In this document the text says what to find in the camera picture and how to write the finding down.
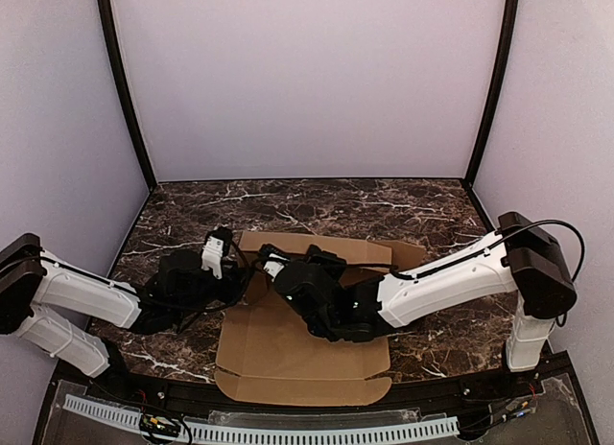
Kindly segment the brown cardboard box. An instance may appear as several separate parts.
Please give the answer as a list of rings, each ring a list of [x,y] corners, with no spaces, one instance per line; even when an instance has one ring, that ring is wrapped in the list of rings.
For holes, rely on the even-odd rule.
[[[290,255],[306,253],[309,245],[333,252],[359,268],[342,276],[342,284],[385,273],[387,264],[403,270],[419,266],[423,246],[397,240],[367,241],[283,232],[243,232],[239,247],[253,259],[264,244]],[[389,377],[389,341],[330,342],[309,334],[304,320],[273,290],[272,281],[256,274],[246,301],[224,314],[216,371],[275,379],[371,379]]]

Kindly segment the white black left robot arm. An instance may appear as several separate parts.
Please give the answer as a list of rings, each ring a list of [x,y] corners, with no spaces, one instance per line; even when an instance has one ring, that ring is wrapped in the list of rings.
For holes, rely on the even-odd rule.
[[[237,304],[252,276],[233,234],[217,228],[201,251],[162,257],[143,285],[111,280],[77,268],[26,233],[1,251],[1,332],[38,346],[90,379],[124,372],[117,347],[75,326],[59,309],[106,321],[137,335],[179,329],[186,318]]]

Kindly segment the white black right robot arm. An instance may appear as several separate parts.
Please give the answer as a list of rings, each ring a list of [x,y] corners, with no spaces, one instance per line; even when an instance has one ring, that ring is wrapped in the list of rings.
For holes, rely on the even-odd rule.
[[[505,344],[510,372],[536,368],[555,326],[578,300],[550,221],[532,222],[518,212],[470,246],[422,267],[388,273],[350,286],[341,283],[349,264],[311,245],[300,258],[263,246],[263,270],[276,293],[303,319],[309,333],[331,342],[369,342],[407,329],[430,314],[498,293],[518,294]]]

